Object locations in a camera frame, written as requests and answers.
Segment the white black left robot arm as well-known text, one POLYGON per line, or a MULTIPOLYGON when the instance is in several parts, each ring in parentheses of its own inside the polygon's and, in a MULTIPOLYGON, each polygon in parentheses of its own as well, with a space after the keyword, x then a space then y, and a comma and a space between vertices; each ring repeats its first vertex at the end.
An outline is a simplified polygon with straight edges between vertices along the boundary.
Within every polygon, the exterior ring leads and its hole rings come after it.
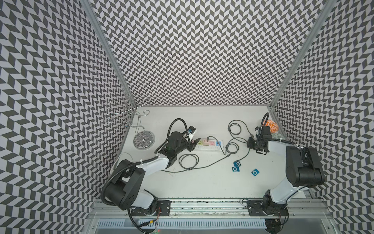
POLYGON ((199 138, 193 139, 196 131, 194 126, 187 127, 183 119, 175 119, 169 126, 166 140, 156 149, 153 158, 137 162, 123 160, 118 164, 101 190, 101 201, 123 211, 140 208, 150 215, 154 214, 158 198, 141 189, 144 178, 171 167, 181 152, 192 152, 200 141, 199 138))

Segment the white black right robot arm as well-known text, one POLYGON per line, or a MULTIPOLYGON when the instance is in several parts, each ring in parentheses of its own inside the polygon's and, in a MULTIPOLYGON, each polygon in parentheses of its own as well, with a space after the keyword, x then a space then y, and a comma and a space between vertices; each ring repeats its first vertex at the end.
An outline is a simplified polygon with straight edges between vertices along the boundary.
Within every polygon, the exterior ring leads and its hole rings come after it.
POLYGON ((285 158, 285 178, 267 190, 261 200, 247 201, 250 216, 282 217, 288 215, 288 201, 298 192, 325 182, 322 163, 314 147, 300 147, 290 141, 273 138, 267 126, 269 113, 256 127, 256 136, 249 137, 247 147, 257 154, 276 153, 285 158))

